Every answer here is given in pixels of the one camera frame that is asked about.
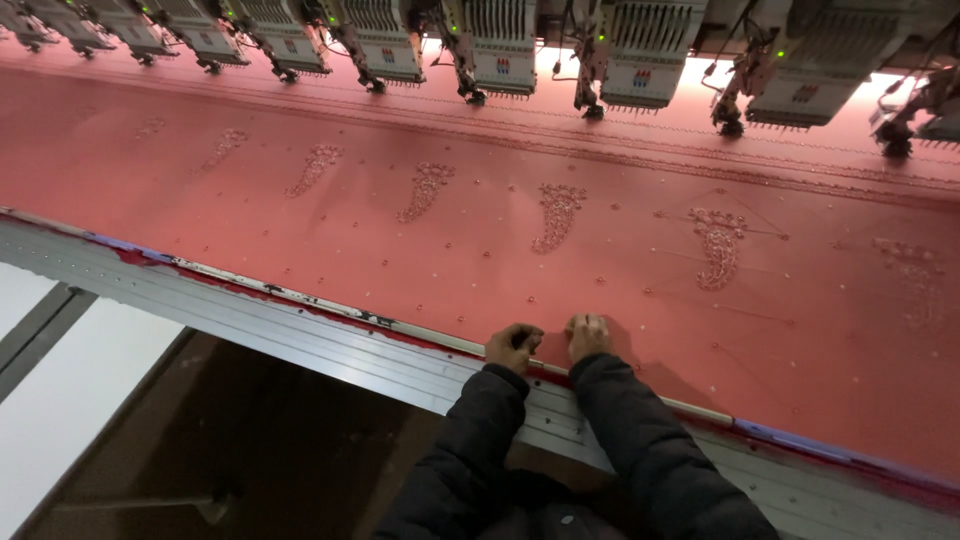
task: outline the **hand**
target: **hand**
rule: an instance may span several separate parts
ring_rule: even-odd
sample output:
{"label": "hand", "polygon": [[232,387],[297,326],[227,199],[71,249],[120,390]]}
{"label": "hand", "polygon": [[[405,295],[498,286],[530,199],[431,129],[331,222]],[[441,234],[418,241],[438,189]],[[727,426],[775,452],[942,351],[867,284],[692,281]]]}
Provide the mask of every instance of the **hand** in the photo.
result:
{"label": "hand", "polygon": [[570,340],[570,360],[574,364],[587,356],[599,353],[613,354],[613,345],[610,333],[607,331],[607,321],[594,313],[577,313],[564,328],[567,339]]}
{"label": "hand", "polygon": [[508,367],[523,377],[527,373],[530,355],[543,340],[543,331],[533,325],[514,323],[491,336],[484,345],[487,363]]}

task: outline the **person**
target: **person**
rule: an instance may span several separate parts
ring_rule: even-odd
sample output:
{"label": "person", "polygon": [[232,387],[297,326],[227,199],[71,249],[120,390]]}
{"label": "person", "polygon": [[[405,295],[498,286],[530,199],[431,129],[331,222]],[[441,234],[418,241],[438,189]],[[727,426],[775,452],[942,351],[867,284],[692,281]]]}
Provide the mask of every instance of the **person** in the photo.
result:
{"label": "person", "polygon": [[[577,404],[649,529],[666,540],[780,538],[614,355],[602,317],[577,314],[564,333]],[[523,376],[542,337],[542,330],[519,323],[491,337],[487,365],[464,384],[436,442],[413,467],[373,538],[627,538],[555,480],[504,469],[530,392]]]}

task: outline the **dark floor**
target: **dark floor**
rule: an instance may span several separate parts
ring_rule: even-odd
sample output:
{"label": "dark floor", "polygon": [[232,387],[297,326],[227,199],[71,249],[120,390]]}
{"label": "dark floor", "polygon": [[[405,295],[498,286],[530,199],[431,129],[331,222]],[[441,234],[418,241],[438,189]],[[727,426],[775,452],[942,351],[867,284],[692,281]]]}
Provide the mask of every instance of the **dark floor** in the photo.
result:
{"label": "dark floor", "polygon": [[[197,333],[24,537],[367,538],[440,418]],[[515,444],[508,466],[548,473],[578,492],[608,494],[611,519],[632,514],[618,502],[612,478],[581,463]],[[192,505],[67,508],[223,492],[237,497],[216,525]]]}

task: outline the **jacket sleeve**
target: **jacket sleeve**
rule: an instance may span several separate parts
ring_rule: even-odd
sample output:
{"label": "jacket sleeve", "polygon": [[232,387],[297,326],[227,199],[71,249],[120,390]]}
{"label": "jacket sleeve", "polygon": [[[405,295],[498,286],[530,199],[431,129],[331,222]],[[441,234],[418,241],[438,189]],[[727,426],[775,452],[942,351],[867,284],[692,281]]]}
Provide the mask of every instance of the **jacket sleeve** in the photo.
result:
{"label": "jacket sleeve", "polygon": [[433,447],[414,465],[373,538],[473,538],[503,508],[503,461],[523,425],[526,381],[498,365],[469,378]]}
{"label": "jacket sleeve", "polygon": [[620,358],[587,357],[570,379],[613,469],[665,540],[780,538]]}

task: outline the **black jacket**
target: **black jacket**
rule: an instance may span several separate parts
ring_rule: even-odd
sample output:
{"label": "black jacket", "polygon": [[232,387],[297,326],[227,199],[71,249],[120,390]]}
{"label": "black jacket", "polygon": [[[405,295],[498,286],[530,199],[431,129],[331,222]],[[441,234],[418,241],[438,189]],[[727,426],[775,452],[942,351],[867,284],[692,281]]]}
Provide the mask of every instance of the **black jacket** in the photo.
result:
{"label": "black jacket", "polygon": [[[585,358],[573,367],[570,379],[613,469],[662,538],[779,538],[620,358]],[[523,400],[529,392],[526,381],[503,366],[487,365],[470,377],[433,448],[414,466],[373,537],[616,538],[585,508],[555,504],[531,513],[510,503],[503,461],[523,425]]]}

